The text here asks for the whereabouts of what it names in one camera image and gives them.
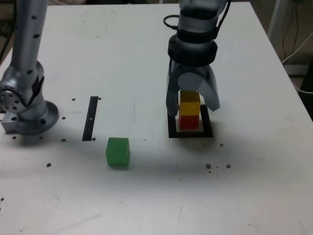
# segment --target black cable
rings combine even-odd
[[[285,38],[286,38],[286,35],[287,35],[287,33],[288,33],[288,30],[289,30],[289,28],[290,28],[290,26],[291,26],[291,23],[292,23],[292,21],[293,21],[293,11],[294,11],[294,8],[296,7],[296,5],[297,5],[297,3],[295,2],[294,5],[293,5],[293,7],[292,7],[292,10],[291,10],[291,19],[290,19],[290,22],[289,22],[289,24],[288,24],[288,26],[287,26],[286,32],[285,32],[284,37],[283,37],[284,60],[286,59]]]
[[[12,38],[14,29],[15,29],[16,14],[17,14],[17,10],[16,10],[16,0],[14,0],[14,1],[13,1],[13,22],[12,22],[12,26],[11,26],[11,32],[10,32],[9,36],[7,37],[7,39],[6,39],[5,43],[4,43],[4,46],[3,46],[2,50],[1,50],[1,53],[0,53],[0,63],[1,63],[1,61],[2,61],[4,52],[5,52],[6,48],[8,47],[8,44],[9,44],[11,38]]]
[[[230,3],[231,3],[231,0],[228,0],[227,7],[226,7],[226,10],[225,10],[225,12],[224,12],[224,15],[223,15],[223,17],[222,17],[221,20],[220,20],[219,26],[217,26],[216,35],[219,33],[220,28],[221,28],[221,26],[222,26],[222,24],[223,24],[223,21],[225,20],[225,17],[226,17],[226,15],[227,15],[228,11],[229,11]]]
[[[163,19],[163,23],[164,23],[167,27],[169,27],[169,28],[171,28],[171,29],[173,29],[173,30],[178,30],[178,26],[176,26],[176,25],[170,25],[170,24],[168,24],[168,23],[166,22],[166,20],[167,20],[168,18],[179,18],[179,15],[169,15],[169,16],[167,16],[167,17],[165,17],[165,18]]]
[[[298,0],[297,5],[295,7],[295,18],[296,18],[296,23],[297,23],[297,32],[296,32],[295,39],[294,39],[294,42],[293,42],[291,55],[294,52],[294,47],[295,47],[295,44],[297,42],[297,38],[298,38],[298,34],[299,34],[299,18],[298,18],[298,6],[299,6],[299,3],[300,3],[300,0]]]

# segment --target metal cylinder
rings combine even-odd
[[[12,65],[21,73],[36,67],[48,0],[18,0]]]

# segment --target white table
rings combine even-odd
[[[39,61],[60,119],[15,140],[0,129],[1,235],[313,232],[312,121],[249,3],[232,4],[216,39],[214,139],[168,139],[175,32],[162,20],[178,12],[176,4],[49,7]],[[82,142],[92,95],[102,98],[96,141]],[[107,166],[109,137],[130,139],[129,170]]]

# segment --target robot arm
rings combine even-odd
[[[177,34],[169,40],[171,57],[166,106],[169,115],[178,113],[178,92],[199,92],[212,111],[220,107],[214,73],[209,66],[216,56],[213,41],[218,34],[218,17],[230,0],[181,0]]]
[[[6,133],[37,134],[51,128],[57,107],[45,101],[44,68],[37,61],[48,0],[18,0],[15,40],[10,66],[0,81],[0,105],[6,110]]]

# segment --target black tape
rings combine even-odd
[[[94,125],[94,120],[95,120],[96,111],[97,111],[97,104],[98,104],[98,97],[91,96],[90,101],[89,101],[89,107],[88,107],[82,141],[91,141],[93,125]]]

